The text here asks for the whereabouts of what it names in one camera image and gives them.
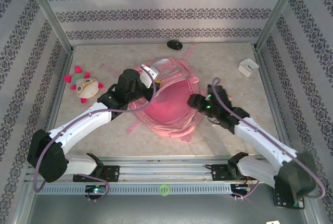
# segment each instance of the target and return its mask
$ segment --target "pink transparent bag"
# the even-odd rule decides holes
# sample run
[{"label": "pink transparent bag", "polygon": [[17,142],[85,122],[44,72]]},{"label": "pink transparent bag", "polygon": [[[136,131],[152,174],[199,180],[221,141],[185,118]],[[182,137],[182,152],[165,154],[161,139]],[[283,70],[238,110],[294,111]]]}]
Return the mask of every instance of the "pink transparent bag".
[{"label": "pink transparent bag", "polygon": [[[161,71],[158,77],[161,86],[151,105],[135,113],[138,121],[127,130],[128,133],[143,122],[158,135],[180,138],[184,142],[192,140],[192,131],[203,118],[202,114],[187,105],[190,95],[200,94],[199,78],[187,62],[194,48],[195,45],[192,45],[183,59],[164,57],[146,63]],[[129,106],[131,109],[138,109],[147,103],[147,100],[141,98]]]}]

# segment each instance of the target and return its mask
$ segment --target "wire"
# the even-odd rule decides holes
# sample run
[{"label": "wire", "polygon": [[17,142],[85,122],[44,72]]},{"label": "wire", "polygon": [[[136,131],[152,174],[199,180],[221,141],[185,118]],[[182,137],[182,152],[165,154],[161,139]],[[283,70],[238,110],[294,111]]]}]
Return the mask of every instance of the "wire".
[{"label": "wire", "polygon": [[244,182],[243,185],[245,185],[246,183],[248,183],[248,181],[249,181],[249,177],[246,176],[246,182]]},{"label": "wire", "polygon": [[108,176],[108,173],[106,173],[106,172],[104,172],[104,173],[102,173],[102,175],[105,175],[106,176],[106,182],[107,183],[109,183],[109,176]]},{"label": "wire", "polygon": [[293,155],[291,155],[289,152],[287,152],[283,147],[277,145],[267,134],[265,134],[263,131],[261,131],[260,129],[257,129],[255,126],[253,126],[252,124],[248,123],[247,121],[245,121],[244,119],[242,119],[239,115],[237,115],[236,113],[234,113],[232,110],[230,110],[221,100],[219,94],[216,91],[216,85],[218,85],[220,83],[220,79],[215,77],[212,81],[212,88],[213,88],[213,93],[217,99],[217,101],[219,102],[219,104],[230,114],[232,114],[234,117],[236,117],[238,120],[244,122],[247,126],[249,126],[250,128],[252,128],[253,130],[256,130],[258,133],[260,133],[263,137],[265,137],[269,142],[271,142],[275,147],[277,147],[280,151],[284,152],[287,156],[289,156],[291,159],[293,159],[301,168],[303,168],[319,185],[319,187],[322,189],[322,193],[321,195],[316,195],[316,196],[312,196],[312,195],[308,195],[308,198],[313,198],[313,199],[321,199],[325,196],[326,190],[325,190],[325,186],[323,185],[323,183],[321,182],[321,180],[314,174],[314,172],[312,172],[306,165],[304,165],[302,162],[300,162],[297,158],[293,157]]},{"label": "wire", "polygon": [[239,193],[232,193],[232,194],[234,194],[234,195],[237,195],[237,196],[239,196],[242,200],[244,199],[244,198],[246,198],[246,197],[248,197],[248,196],[250,196],[254,191],[255,191],[255,189],[258,187],[258,185],[259,185],[259,181],[257,181],[257,183],[254,185],[254,187],[253,187],[253,189],[251,189],[246,195],[241,195],[241,194],[239,194]]},{"label": "wire", "polygon": [[251,188],[253,186],[253,181],[249,177],[248,177],[248,181],[251,181],[251,186],[250,186],[250,188]]},{"label": "wire", "polygon": [[[146,109],[147,107],[149,107],[150,106],[150,104],[152,103],[152,101],[154,100],[154,97],[155,97],[155,94],[156,94],[156,84],[155,84],[155,82],[154,82],[154,79],[153,79],[153,77],[151,76],[151,74],[147,71],[147,70],[145,70],[145,69],[143,69],[143,68],[141,68],[141,70],[143,71],[143,72],[145,72],[145,73],[147,73],[148,74],[148,76],[149,76],[149,78],[152,80],[152,86],[153,86],[153,93],[152,93],[152,97],[151,97],[151,100],[144,106],[144,107],[142,107],[142,108],[139,108],[139,109],[132,109],[132,110],[121,110],[121,109],[100,109],[100,110],[95,110],[95,111],[93,111],[93,112],[90,112],[90,113],[87,113],[87,114],[85,114],[85,115],[83,115],[83,116],[81,116],[81,117],[79,117],[79,118],[77,118],[77,119],[75,119],[75,120],[73,120],[70,124],[68,124],[66,127],[64,127],[64,129],[62,130],[62,131],[60,131],[46,146],[45,146],[45,148],[43,149],[43,151],[41,152],[41,155],[39,156],[39,158],[38,158],[38,161],[37,161],[37,164],[36,164],[36,167],[35,167],[35,173],[34,173],[34,177],[33,177],[33,190],[36,192],[36,193],[39,193],[42,189],[43,189],[43,187],[44,187],[44,185],[45,185],[45,183],[46,183],[46,181],[44,180],[43,181],[43,183],[42,183],[42,185],[41,185],[41,187],[40,188],[38,188],[37,187],[37,178],[38,178],[38,171],[39,171],[39,169],[40,169],[40,166],[41,166],[41,163],[42,163],[42,160],[43,160],[43,158],[44,158],[44,155],[46,154],[46,152],[47,152],[47,150],[51,147],[51,145],[60,137],[60,136],[62,136],[71,126],[73,126],[74,124],[76,124],[77,122],[79,122],[79,121],[81,121],[82,119],[84,119],[84,118],[86,118],[86,117],[90,117],[90,116],[92,116],[92,115],[94,115],[94,114],[97,114],[97,113],[101,113],[101,112],[120,112],[120,113],[134,113],[134,112],[138,112],[138,111],[141,111],[141,110],[144,110],[144,109]],[[84,177],[87,177],[87,178],[90,178],[90,179],[94,179],[94,180],[98,180],[98,181],[101,181],[101,182],[104,182],[106,185],[107,185],[107,188],[108,188],[108,190],[105,192],[105,194],[103,195],[103,196],[101,196],[100,198],[98,198],[98,199],[95,199],[94,200],[94,202],[95,201],[97,201],[97,200],[100,200],[101,198],[104,198],[108,193],[109,193],[109,190],[110,190],[110,184],[107,182],[107,181],[105,181],[105,180],[102,180],[102,179],[100,179],[100,178],[96,178],[96,177],[92,177],[92,176],[89,176],[89,175],[82,175],[82,174],[80,174],[80,176],[84,176]]]},{"label": "wire", "polygon": [[89,178],[89,179],[94,179],[94,180],[97,180],[97,181],[100,181],[100,182],[104,182],[105,183],[105,187],[107,187],[107,189],[108,189],[108,190],[105,191],[105,194],[103,194],[101,197],[99,197],[97,199],[91,199],[89,197],[89,195],[90,195],[90,192],[89,192],[88,195],[87,195],[88,201],[91,201],[91,200],[93,200],[94,202],[99,201],[99,200],[103,199],[105,196],[107,196],[107,194],[109,193],[109,191],[110,191],[110,184],[109,184],[109,182],[107,182],[107,181],[105,181],[105,180],[103,180],[101,178],[97,178],[97,177],[93,177],[93,176],[89,176],[89,175],[84,175],[82,173],[78,174],[78,176],[83,176],[83,177],[86,177],[86,178]]}]

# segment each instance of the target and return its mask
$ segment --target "stuffed toy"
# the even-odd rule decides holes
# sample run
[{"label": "stuffed toy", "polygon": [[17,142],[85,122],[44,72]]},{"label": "stuffed toy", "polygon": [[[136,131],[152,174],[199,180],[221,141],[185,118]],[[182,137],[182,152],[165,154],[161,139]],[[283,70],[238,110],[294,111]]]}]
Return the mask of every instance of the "stuffed toy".
[{"label": "stuffed toy", "polygon": [[80,66],[75,66],[73,75],[66,75],[65,82],[71,84],[71,90],[75,90],[81,103],[86,103],[89,98],[94,97],[98,90],[104,87],[103,84],[97,82],[95,78],[90,77],[90,73],[83,73]]}]

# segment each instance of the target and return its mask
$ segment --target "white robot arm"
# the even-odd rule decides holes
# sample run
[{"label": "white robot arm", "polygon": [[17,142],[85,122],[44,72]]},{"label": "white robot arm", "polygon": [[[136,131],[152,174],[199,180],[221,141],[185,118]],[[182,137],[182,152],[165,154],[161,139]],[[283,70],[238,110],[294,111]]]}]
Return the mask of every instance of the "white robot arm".
[{"label": "white robot arm", "polygon": [[[141,97],[151,100],[153,95],[152,81],[157,78],[159,71],[142,65],[146,72],[141,75],[138,71],[127,69],[119,76],[118,83],[111,86],[97,102],[84,113],[59,128],[48,133],[38,130],[34,133],[27,160],[36,168],[46,182],[53,182],[62,175],[84,174],[99,178],[103,172],[102,162],[93,154],[69,155],[68,151],[82,138],[109,123],[118,115],[119,111],[127,110],[128,104]],[[41,153],[50,142],[41,159]]]},{"label": "white robot arm", "polygon": [[[231,175],[233,179],[244,176],[256,178],[276,188],[291,202],[297,202],[316,188],[316,181],[309,174],[309,171],[314,176],[316,174],[312,155],[306,152],[298,153],[282,144],[263,130],[242,108],[232,107],[222,86],[215,86],[215,93],[213,90],[213,87],[208,85],[207,97],[199,94],[191,95],[188,100],[189,106],[208,116],[211,122],[219,124],[250,143],[266,158],[258,160],[243,152],[236,154],[228,161],[226,177]],[[299,166],[295,158],[309,171]]]}]

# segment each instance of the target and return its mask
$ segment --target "striped wall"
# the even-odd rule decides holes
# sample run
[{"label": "striped wall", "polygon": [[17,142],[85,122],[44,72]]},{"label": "striped wall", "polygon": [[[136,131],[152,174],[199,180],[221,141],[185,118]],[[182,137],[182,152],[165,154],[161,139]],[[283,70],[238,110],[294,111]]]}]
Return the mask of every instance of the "striped wall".
[{"label": "striped wall", "polygon": [[0,32],[0,223],[9,223],[66,54],[36,0],[0,0]]},{"label": "striped wall", "polygon": [[333,223],[333,0],[289,0],[262,55],[291,144],[315,157]]},{"label": "striped wall", "polygon": [[255,43],[277,0],[49,0],[72,45]]}]

